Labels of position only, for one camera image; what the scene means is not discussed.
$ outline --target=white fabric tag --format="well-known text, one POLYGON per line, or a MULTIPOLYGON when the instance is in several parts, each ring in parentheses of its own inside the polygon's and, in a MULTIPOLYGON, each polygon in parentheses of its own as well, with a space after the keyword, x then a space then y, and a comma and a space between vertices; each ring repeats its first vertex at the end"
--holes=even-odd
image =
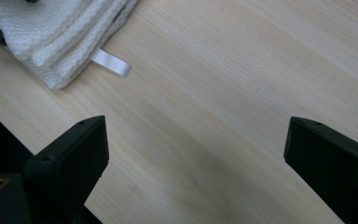
POLYGON ((126 63, 121 59, 106 53, 102 49, 94 50, 89 58, 95 63, 102 65, 103 67, 119 74, 122 77, 127 77, 132 68, 129 63, 126 63))

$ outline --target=textured cloth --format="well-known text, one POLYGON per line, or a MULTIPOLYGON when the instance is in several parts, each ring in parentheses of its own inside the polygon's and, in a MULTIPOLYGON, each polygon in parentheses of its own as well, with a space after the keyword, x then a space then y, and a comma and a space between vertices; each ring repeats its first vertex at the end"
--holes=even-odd
POLYGON ((0 0, 0 30, 13 55, 51 89, 73 81, 91 53, 127 20, 137 0, 0 0))

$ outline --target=table surface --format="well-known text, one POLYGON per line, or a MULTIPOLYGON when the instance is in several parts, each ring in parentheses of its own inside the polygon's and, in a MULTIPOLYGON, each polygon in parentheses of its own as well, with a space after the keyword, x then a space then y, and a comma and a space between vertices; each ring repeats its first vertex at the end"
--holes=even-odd
POLYGON ((0 47, 0 120, 33 153, 106 116, 103 223, 342 223, 284 163, 292 116, 358 141, 358 0, 142 0, 92 63, 49 90, 0 47))

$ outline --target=black bracket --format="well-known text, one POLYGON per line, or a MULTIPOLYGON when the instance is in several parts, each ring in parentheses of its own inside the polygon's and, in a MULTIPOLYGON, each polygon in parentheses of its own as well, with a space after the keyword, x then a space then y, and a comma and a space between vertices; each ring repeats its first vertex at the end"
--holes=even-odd
POLYGON ((347 224, 358 224, 358 143, 323 125, 291 118, 286 162, 347 224))
POLYGON ((74 223, 109 161, 104 116, 85 119, 25 164, 0 174, 0 224, 74 223))

